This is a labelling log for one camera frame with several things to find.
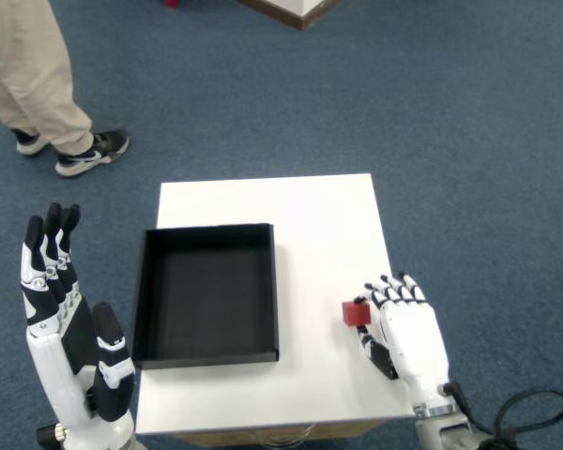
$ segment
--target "white tabletop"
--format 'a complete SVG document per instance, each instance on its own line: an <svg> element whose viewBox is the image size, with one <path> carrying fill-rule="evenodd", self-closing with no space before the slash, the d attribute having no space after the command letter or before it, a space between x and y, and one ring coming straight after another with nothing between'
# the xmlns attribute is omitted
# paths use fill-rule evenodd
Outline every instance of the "white tabletop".
<svg viewBox="0 0 563 450"><path fill-rule="evenodd" d="M137 433L412 415L403 382L342 322L342 301L389 272L371 177L161 185L159 228L261 222L274 225L280 361L143 370Z"/></svg>

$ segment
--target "khaki pants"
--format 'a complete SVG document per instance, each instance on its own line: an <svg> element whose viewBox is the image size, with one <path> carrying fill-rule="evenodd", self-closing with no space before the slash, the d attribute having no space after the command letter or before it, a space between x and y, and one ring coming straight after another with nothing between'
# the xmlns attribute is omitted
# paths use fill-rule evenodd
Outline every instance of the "khaki pants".
<svg viewBox="0 0 563 450"><path fill-rule="evenodd" d="M67 47L48 0L0 0L0 120L78 155L92 121L73 102Z"/></svg>

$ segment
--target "red cube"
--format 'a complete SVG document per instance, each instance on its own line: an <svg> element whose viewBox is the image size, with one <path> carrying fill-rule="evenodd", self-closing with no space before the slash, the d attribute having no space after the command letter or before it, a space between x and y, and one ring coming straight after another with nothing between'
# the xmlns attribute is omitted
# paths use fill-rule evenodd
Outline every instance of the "red cube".
<svg viewBox="0 0 563 450"><path fill-rule="evenodd" d="M372 314L369 311L369 304L343 302L342 303L342 317L344 323L348 326L368 325L372 322Z"/></svg>

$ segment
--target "person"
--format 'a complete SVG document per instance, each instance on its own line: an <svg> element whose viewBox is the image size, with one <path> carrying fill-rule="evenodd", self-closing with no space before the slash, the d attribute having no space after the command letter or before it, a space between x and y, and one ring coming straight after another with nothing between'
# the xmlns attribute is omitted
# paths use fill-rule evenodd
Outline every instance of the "person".
<svg viewBox="0 0 563 450"><path fill-rule="evenodd" d="M129 146L123 130L93 133L72 92L67 46L48 0L0 0L0 121L21 155L50 143L54 168L66 177L113 162Z"/></svg>

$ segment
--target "black sneaker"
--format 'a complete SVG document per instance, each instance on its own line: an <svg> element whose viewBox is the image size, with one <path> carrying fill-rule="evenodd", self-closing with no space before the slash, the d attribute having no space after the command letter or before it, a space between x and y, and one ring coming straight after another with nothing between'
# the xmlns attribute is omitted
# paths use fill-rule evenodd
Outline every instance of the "black sneaker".
<svg viewBox="0 0 563 450"><path fill-rule="evenodd" d="M48 140L41 134L30 136L17 128L13 128L11 131L17 137L17 152L24 157L37 155L48 145Z"/></svg>
<svg viewBox="0 0 563 450"><path fill-rule="evenodd" d="M94 143L89 150L80 155L58 154L58 162L54 166L62 176L76 176L87 172L99 164L110 164L119 158L129 145L129 136L123 130L106 131L94 135Z"/></svg>

